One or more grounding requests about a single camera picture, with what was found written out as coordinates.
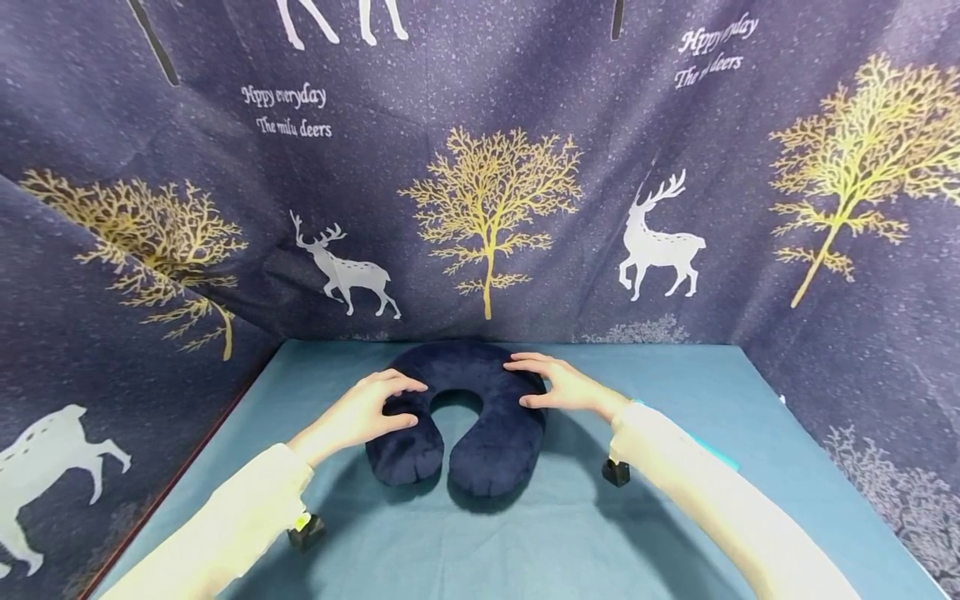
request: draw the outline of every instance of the navy blue backdrop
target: navy blue backdrop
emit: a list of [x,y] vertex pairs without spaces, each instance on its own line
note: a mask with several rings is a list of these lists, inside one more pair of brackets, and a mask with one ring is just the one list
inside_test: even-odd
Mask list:
[[12,3],[0,595],[283,339],[458,336],[744,347],[960,594],[956,3],[358,4]]

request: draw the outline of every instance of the person's right hand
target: person's right hand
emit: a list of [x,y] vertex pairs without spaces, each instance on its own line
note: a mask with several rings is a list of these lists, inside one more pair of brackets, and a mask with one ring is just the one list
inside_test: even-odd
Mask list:
[[620,409],[630,404],[624,395],[600,385],[565,360],[539,352],[518,352],[510,358],[512,362],[503,366],[507,371],[534,372],[550,382],[550,391],[546,394],[520,399],[520,404],[527,408],[591,410],[611,422]]

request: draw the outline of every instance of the white coral print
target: white coral print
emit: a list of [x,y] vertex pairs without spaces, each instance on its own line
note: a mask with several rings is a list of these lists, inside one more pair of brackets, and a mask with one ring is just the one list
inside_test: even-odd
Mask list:
[[858,440],[853,425],[831,427],[824,446],[944,591],[960,598],[960,497],[936,473],[898,468],[873,440]]
[[588,344],[679,344],[689,334],[677,325],[677,318],[664,315],[656,321],[615,325],[604,335],[585,335],[580,341]]

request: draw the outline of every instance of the white sleeve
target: white sleeve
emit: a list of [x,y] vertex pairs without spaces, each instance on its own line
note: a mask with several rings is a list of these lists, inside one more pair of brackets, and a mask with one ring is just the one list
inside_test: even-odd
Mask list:
[[612,426],[610,458],[636,468],[692,518],[759,600],[859,600],[800,525],[675,422],[632,402]]
[[103,600],[213,598],[303,514],[313,469],[285,444],[253,458]]

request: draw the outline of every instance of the navy blue neck pillow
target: navy blue neck pillow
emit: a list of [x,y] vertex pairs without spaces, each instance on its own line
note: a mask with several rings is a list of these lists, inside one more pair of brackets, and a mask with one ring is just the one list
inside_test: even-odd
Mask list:
[[400,354],[389,368],[428,386],[387,400],[384,415],[409,413],[418,423],[367,443],[373,474],[388,486],[416,483],[435,474],[444,460],[444,437],[430,417],[430,402],[442,392],[480,396],[477,422],[450,451],[450,481],[476,496],[508,493],[529,479],[540,454],[546,410],[520,406],[521,396],[543,394],[531,372],[509,372],[510,352],[482,342],[435,342]]

